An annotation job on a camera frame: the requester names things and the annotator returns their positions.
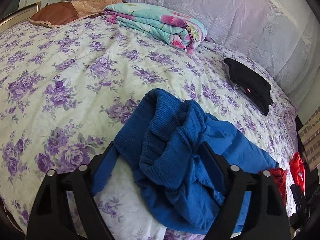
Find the blue pants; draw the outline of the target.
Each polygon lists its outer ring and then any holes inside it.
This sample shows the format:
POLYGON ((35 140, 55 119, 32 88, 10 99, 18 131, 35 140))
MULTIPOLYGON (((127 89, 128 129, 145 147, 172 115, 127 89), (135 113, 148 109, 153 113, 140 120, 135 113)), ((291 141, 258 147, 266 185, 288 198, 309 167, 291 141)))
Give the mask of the blue pants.
POLYGON ((196 101, 180 101, 156 88, 117 133, 91 190, 97 194, 105 187, 122 157, 153 217, 172 230, 204 235, 220 211, 226 188, 216 165, 199 152, 203 142, 245 172, 278 167, 230 122, 205 113, 196 101), (215 172, 213 178, 209 170, 215 172))

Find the red garment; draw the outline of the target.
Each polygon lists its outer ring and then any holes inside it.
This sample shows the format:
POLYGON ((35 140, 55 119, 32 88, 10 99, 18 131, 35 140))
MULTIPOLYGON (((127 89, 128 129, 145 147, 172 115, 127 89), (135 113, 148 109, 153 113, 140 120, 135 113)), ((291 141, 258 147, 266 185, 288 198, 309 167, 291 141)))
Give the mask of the red garment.
MULTIPOLYGON (((302 193, 305 193, 305 167, 303 159, 299 152, 296 152, 289 162, 290 173, 292 175, 295 185, 300 186, 302 193)), ((274 179, 280 196, 283 200, 284 206, 286 206, 287 201, 287 191, 286 191, 286 176, 287 170, 280 167, 269 169, 271 177, 274 179)))

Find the beige checked curtain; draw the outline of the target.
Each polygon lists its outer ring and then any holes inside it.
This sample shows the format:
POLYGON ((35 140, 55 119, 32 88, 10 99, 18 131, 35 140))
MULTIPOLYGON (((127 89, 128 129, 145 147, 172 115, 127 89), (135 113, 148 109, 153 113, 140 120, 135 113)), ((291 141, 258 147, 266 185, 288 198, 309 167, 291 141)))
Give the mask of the beige checked curtain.
POLYGON ((310 171, 314 170, 315 168, 317 168, 317 166, 319 166, 319 116, 320 113, 318 108, 298 132, 304 147, 303 155, 310 171))

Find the folded black garment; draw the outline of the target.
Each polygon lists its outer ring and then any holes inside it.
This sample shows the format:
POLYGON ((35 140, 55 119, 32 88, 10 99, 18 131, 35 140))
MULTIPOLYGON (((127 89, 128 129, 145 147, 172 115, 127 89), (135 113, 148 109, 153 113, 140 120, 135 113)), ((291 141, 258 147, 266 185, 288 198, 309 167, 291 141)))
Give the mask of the folded black garment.
POLYGON ((271 85, 258 73, 234 59, 224 59, 227 75, 233 89, 251 102, 264 116, 268 115, 271 85))

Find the purple floral bedspread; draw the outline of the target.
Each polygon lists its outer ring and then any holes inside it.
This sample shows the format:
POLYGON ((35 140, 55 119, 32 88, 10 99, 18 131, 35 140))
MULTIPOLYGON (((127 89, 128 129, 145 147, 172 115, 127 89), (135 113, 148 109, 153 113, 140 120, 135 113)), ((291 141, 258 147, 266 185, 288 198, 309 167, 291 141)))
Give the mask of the purple floral bedspread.
POLYGON ((57 29, 23 22, 1 34, 1 201, 23 233, 45 173, 102 153, 154 88, 197 101, 289 170, 297 110, 244 54, 207 42, 189 54, 102 17, 57 29), (234 91, 225 58, 270 83, 268 115, 234 91))

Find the lavender lace headboard cover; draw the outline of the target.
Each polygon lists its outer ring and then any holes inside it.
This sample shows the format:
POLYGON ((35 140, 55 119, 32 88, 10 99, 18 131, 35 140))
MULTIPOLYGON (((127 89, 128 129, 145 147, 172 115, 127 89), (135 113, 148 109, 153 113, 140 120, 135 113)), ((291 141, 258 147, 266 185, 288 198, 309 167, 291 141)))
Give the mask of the lavender lace headboard cover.
POLYGON ((199 20, 225 48, 260 64, 296 104, 319 97, 319 22, 305 0, 125 0, 199 20))

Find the brown pillow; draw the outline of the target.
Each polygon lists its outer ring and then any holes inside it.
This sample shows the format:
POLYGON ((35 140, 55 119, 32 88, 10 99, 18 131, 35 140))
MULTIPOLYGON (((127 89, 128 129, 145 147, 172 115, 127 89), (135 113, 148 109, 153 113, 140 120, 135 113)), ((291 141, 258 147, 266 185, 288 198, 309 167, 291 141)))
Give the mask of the brown pillow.
POLYGON ((31 16, 29 22, 47 28, 59 28, 85 18, 101 16, 106 6, 124 2, 124 0, 72 0, 52 3, 31 16))

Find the folded teal pink floral quilt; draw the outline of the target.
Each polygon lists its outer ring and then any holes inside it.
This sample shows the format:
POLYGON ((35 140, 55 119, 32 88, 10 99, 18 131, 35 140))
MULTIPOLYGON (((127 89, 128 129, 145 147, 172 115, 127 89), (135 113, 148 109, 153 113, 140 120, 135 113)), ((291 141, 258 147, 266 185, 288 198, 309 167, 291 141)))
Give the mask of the folded teal pink floral quilt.
POLYGON ((207 36, 198 20, 157 5, 117 3, 104 8, 105 20, 136 29, 167 45, 192 53, 207 36))

